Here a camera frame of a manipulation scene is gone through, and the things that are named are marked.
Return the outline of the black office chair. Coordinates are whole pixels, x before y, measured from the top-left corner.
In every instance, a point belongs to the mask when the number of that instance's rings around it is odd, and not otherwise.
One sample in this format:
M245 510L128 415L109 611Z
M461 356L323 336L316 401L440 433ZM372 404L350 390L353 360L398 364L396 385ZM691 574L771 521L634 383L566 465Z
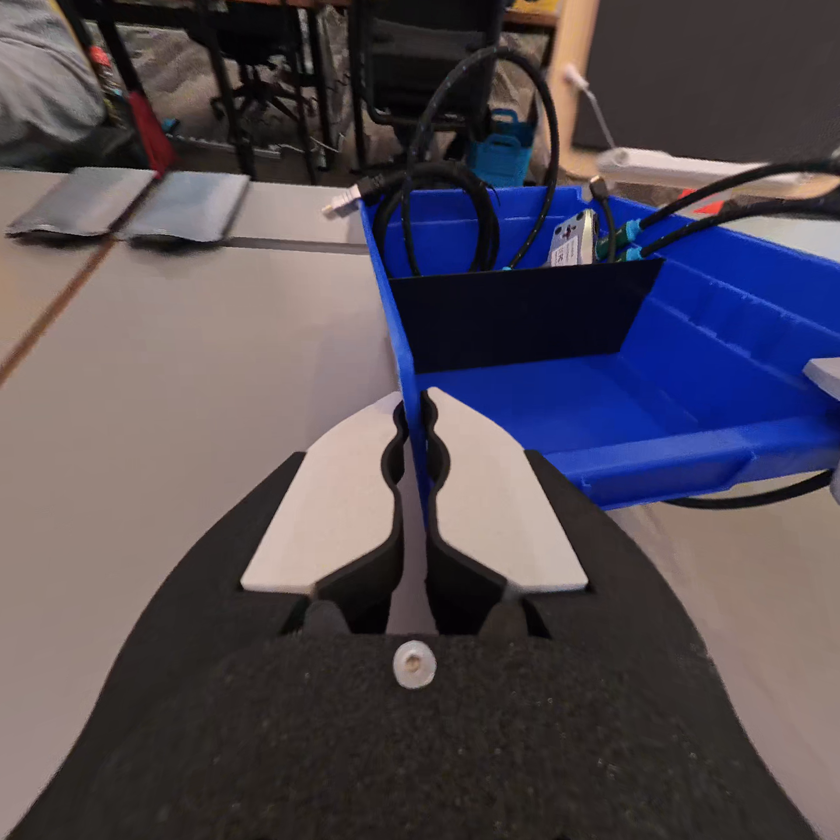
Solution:
M348 12L354 146L368 168L364 115L403 149L447 74L498 46L507 2L353 1Z
M248 111L264 114L273 108L293 119L308 179L315 185L297 11L283 3L258 8L226 2L225 6L224 12L212 12L207 19L213 43L206 50L218 87L218 95L210 101L215 119L226 122L227 139L235 148L251 146L242 123Z

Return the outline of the blue plastic bin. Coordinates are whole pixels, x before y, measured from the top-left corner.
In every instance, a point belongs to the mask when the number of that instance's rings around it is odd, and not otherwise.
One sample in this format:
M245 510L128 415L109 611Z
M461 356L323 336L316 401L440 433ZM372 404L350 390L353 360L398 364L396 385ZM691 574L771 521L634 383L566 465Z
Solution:
M543 195L541 187L490 195L500 226L490 271L515 255ZM617 353L418 374L388 282L474 273L478 223L461 191L415 192L411 202L421 276L411 274L399 211L383 250L375 209L362 206L360 220L420 469L421 393L434 386L540 452L603 509L837 466L838 401L803 373L810 359L838 356L836 261L708 230L648 258L665 263ZM559 188L514 270L546 267L555 227L589 206L580 188Z

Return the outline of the grey pouches on table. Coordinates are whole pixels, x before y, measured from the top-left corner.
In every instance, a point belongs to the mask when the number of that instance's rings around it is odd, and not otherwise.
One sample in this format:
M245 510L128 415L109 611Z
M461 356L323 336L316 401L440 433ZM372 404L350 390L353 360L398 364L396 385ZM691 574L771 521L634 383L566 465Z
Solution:
M11 222L6 236L88 239L108 235L156 178L152 170L78 167Z

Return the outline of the black and silver switch box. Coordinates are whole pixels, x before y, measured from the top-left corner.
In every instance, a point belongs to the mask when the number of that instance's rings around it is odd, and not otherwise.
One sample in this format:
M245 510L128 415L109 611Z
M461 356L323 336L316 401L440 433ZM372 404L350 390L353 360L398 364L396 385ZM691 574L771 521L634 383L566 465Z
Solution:
M588 266L596 262L599 220L594 210L585 209L553 230L546 266Z

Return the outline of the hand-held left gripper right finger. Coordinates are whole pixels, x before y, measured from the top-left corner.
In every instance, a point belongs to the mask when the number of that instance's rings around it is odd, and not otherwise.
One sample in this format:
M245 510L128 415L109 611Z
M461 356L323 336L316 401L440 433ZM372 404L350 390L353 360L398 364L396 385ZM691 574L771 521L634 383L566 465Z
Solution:
M429 513L445 550L514 594L579 592L588 578L529 459L507 430L428 388L427 465L440 467Z

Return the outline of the white clip bar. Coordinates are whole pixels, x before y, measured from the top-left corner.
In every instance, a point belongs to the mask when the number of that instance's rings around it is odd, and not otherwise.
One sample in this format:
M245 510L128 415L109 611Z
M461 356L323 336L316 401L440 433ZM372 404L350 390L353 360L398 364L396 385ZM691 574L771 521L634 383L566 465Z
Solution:
M735 164L678 157L663 151L619 148L594 158L595 168L608 182L696 190L747 170L757 163ZM838 187L838 177L823 174L782 174L736 186L737 193L781 198L810 198Z

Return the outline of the blue plastic container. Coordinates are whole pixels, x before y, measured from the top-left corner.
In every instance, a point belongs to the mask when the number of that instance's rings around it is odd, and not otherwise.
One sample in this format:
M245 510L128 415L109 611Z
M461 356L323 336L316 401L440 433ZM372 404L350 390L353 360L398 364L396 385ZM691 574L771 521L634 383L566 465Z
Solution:
M516 111L492 109L490 133L483 141L471 142L468 168L494 187L523 186L529 173L535 132L535 126L528 120L520 121Z

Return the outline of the black board wooden rim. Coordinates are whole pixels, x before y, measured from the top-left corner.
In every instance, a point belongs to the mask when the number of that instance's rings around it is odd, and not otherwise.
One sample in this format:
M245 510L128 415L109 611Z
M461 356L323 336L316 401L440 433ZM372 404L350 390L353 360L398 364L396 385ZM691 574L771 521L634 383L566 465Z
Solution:
M560 2L548 81L560 168L595 173L608 144L762 163L838 152L838 2Z

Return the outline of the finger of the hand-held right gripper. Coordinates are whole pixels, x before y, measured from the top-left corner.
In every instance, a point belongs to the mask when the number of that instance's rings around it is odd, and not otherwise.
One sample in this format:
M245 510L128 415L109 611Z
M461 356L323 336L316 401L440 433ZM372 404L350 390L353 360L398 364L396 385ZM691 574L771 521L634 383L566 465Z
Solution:
M804 367L804 376L835 401L840 400L840 359L810 359Z

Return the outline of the grey cloth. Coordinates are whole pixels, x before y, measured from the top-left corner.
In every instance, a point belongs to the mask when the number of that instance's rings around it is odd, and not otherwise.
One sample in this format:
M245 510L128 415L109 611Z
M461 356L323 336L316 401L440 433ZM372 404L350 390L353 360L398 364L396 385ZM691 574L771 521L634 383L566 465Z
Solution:
M106 115L102 91L55 2L1 2L1 165L39 168Z

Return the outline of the black bin divider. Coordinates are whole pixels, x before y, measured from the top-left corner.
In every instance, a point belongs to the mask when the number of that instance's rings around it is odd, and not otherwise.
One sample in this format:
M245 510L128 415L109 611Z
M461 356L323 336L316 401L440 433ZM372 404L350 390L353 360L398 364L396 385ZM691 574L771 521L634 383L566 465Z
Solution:
M389 280L424 375L617 353L665 261Z

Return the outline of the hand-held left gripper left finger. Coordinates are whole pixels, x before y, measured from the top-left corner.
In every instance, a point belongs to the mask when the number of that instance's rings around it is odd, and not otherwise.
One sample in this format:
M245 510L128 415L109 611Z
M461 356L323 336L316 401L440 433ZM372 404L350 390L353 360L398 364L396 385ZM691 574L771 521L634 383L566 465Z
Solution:
M403 399L390 392L306 451L240 579L246 592L316 594L399 532Z

